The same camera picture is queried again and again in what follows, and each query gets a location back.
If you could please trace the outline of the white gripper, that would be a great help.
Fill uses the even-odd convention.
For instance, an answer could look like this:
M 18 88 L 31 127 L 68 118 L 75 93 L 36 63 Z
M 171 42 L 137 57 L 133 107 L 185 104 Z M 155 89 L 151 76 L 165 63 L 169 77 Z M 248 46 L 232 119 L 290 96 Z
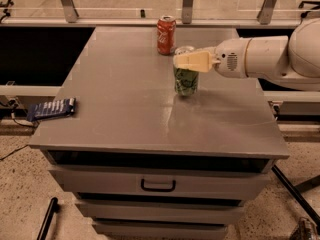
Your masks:
M 245 61 L 250 38 L 229 39 L 217 47 L 203 47 L 194 52 L 173 57 L 176 68 L 195 72 L 209 72 L 214 69 L 227 78 L 247 78 Z

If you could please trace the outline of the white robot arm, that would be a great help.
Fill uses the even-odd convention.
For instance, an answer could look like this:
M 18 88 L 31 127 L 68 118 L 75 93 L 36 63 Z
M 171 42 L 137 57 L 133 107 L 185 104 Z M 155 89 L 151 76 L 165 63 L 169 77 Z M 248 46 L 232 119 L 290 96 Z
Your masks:
M 227 78 L 260 78 L 302 91 L 320 90 L 320 19 L 303 21 L 290 36 L 228 39 L 177 54 L 177 68 Z

